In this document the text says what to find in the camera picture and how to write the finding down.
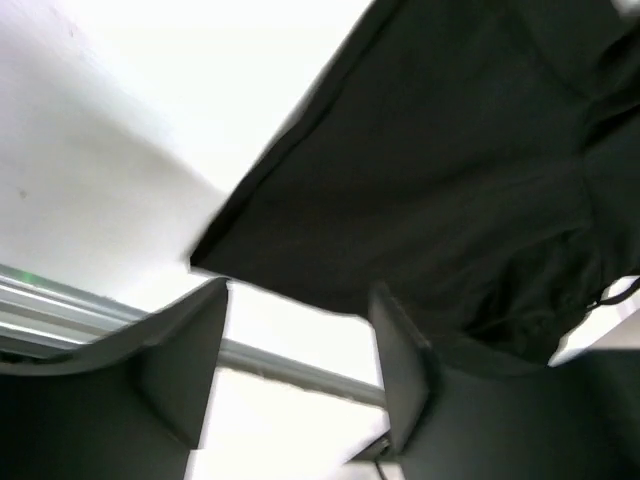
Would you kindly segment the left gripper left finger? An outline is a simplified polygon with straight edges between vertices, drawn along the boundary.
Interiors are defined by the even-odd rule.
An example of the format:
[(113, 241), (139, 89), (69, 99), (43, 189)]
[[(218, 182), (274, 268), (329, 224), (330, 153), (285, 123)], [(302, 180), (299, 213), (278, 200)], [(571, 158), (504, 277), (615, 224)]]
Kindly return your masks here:
[(46, 358), (1, 355), (5, 479), (185, 476), (199, 446), (228, 303), (214, 279), (135, 323), (166, 314), (159, 340), (131, 330)]

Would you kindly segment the black shorts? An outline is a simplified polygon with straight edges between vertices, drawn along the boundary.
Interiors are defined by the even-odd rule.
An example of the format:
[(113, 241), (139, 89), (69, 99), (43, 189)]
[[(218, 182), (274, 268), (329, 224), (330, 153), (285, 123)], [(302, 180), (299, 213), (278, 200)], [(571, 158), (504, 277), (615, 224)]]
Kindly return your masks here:
[(190, 256), (330, 312), (546, 363), (639, 272), (639, 19), (375, 1)]

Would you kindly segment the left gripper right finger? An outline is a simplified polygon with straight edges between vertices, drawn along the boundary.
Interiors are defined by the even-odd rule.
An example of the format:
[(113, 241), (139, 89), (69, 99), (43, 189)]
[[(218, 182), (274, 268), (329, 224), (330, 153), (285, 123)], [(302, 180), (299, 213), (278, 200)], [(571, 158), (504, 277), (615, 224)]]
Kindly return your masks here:
[(639, 354), (523, 362), (456, 332), (420, 334), (370, 295), (390, 442), (408, 479), (635, 479)]

